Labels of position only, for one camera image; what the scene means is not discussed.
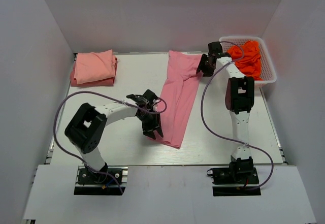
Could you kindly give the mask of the pink t shirt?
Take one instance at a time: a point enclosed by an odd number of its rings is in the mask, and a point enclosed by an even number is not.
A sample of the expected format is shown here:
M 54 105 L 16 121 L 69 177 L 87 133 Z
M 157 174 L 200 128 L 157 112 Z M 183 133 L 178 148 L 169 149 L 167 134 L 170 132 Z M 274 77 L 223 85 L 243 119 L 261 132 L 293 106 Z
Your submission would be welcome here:
M 166 111 L 160 115 L 163 136 L 156 135 L 162 144 L 181 147 L 202 77 L 202 72 L 197 71 L 201 57 L 169 51 L 167 79 L 160 94 L 167 103 Z

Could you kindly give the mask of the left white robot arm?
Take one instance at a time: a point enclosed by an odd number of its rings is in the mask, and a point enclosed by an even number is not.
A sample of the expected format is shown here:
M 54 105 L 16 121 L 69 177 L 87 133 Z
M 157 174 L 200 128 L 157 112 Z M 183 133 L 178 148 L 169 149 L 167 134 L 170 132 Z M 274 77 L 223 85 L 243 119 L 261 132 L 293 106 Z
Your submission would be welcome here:
M 126 98 L 126 102 L 111 98 L 113 103 L 97 107 L 89 103 L 82 104 L 64 131 L 65 136 L 78 149 L 85 167 L 94 173 L 107 171 L 107 163 L 102 158 L 98 145 L 108 125 L 136 117 L 142 123 L 144 136 L 153 140 L 156 135 L 164 136 L 161 113 L 156 107 L 158 103 L 163 103 L 163 111 L 166 111 L 166 102 L 149 89 L 143 95 L 129 94 Z

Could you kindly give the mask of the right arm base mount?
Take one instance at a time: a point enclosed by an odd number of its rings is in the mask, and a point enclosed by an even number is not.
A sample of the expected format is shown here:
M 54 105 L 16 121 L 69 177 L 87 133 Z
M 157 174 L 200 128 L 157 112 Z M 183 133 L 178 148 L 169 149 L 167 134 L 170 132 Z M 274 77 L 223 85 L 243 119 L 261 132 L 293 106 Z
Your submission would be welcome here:
M 211 168 L 206 173 L 212 178 L 215 197 L 261 195 L 259 178 L 252 157 L 232 159 L 228 167 Z

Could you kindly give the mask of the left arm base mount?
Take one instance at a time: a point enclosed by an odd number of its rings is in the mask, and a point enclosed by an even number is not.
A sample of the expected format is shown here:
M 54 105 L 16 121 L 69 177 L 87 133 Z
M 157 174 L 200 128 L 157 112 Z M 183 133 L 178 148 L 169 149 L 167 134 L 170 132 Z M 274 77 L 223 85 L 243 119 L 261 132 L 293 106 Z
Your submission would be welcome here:
M 128 175 L 128 167 L 108 167 L 107 172 L 111 176 L 91 172 L 85 166 L 79 166 L 75 181 L 74 195 L 76 196 L 121 196 L 123 195 Z

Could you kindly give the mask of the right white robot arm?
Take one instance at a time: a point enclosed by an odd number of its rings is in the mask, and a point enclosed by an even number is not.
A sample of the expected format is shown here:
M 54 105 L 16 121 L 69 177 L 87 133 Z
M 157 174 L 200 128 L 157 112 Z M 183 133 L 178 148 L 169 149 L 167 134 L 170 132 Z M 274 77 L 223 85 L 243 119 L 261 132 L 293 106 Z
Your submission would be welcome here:
M 213 79 L 218 73 L 225 71 L 225 107 L 232 120 L 233 137 L 218 137 L 236 143 L 231 154 L 231 161 L 250 160 L 249 117 L 254 105 L 254 79 L 245 76 L 235 65 L 231 55 L 223 51 L 221 42 L 208 44 L 208 53 L 201 56 L 197 73 Z

